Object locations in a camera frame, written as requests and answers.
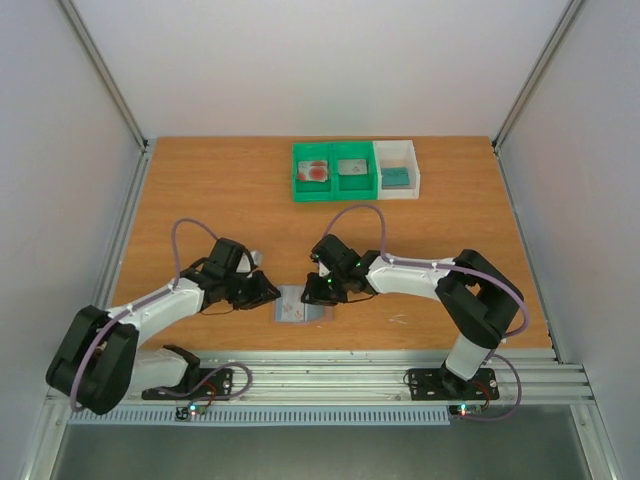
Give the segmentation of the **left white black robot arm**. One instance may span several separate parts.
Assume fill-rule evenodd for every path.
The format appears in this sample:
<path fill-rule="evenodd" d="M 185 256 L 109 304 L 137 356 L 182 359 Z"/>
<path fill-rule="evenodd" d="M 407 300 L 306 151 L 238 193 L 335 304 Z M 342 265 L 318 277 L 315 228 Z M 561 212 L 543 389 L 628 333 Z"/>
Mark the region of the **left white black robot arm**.
<path fill-rule="evenodd" d="M 74 316 L 46 371 L 49 387 L 68 396 L 74 411 L 105 414 L 131 392 L 155 390 L 162 398 L 190 399 L 214 376 L 189 351 L 166 345 L 140 353 L 151 337 L 174 323 L 224 302 L 250 310 L 280 298 L 257 265 L 259 252 L 220 238 L 158 290 L 108 310 L 88 305 Z"/>

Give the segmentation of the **white floral VIP card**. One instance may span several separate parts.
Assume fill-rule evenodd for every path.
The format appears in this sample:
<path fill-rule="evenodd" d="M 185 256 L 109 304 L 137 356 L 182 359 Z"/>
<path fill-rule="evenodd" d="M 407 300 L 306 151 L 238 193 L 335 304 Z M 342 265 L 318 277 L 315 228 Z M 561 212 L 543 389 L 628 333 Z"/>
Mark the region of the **white floral VIP card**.
<path fill-rule="evenodd" d="M 276 301 L 275 321 L 279 323 L 303 323 L 306 317 L 305 304 L 301 302 L 304 287 L 281 285 L 281 297 Z"/>

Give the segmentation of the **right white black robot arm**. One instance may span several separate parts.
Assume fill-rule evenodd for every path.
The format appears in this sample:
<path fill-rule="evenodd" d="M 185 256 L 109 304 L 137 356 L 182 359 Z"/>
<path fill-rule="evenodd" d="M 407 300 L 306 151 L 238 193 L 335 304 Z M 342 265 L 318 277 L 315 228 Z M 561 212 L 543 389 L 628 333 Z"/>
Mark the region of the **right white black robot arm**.
<path fill-rule="evenodd" d="M 305 304 L 346 304 L 351 293 L 403 294 L 441 303 L 458 329 L 438 373 L 452 398 L 475 387 L 482 363 L 506 338 L 516 314 L 525 311 L 521 292 L 474 250 L 431 261 L 377 250 L 360 255 L 328 234 L 313 247 L 311 260 L 318 270 L 307 275 Z"/>

